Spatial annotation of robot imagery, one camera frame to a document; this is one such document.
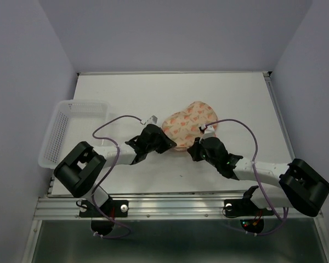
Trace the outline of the floral peach laundry bag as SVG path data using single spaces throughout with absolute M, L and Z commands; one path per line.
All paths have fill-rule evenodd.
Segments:
M 167 117 L 162 123 L 163 132 L 177 145 L 174 151 L 183 152 L 201 137 L 200 127 L 218 120 L 215 111 L 205 102 L 195 101 L 182 111 Z

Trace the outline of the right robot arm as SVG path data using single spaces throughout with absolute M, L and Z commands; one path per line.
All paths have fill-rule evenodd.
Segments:
M 315 217 L 329 195 L 329 183 L 307 162 L 295 158 L 289 164 L 253 162 L 242 156 L 228 153 L 224 144 L 215 137 L 196 138 L 188 148 L 194 162 L 206 161 L 227 179 L 256 181 L 260 190 L 250 188 L 241 201 L 244 212 L 253 214 L 261 208 L 262 184 L 276 187 L 267 197 L 278 201 L 278 207 L 291 206 L 300 213 Z

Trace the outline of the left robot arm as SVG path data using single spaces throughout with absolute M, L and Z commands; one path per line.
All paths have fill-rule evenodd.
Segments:
M 111 209 L 111 197 L 97 182 L 104 168 L 117 165 L 135 165 L 151 152 L 162 154 L 177 144 L 163 130 L 148 124 L 140 135 L 119 145 L 93 147 L 86 141 L 78 143 L 56 166 L 54 176 L 75 198 L 83 198 L 92 204 L 100 216 Z

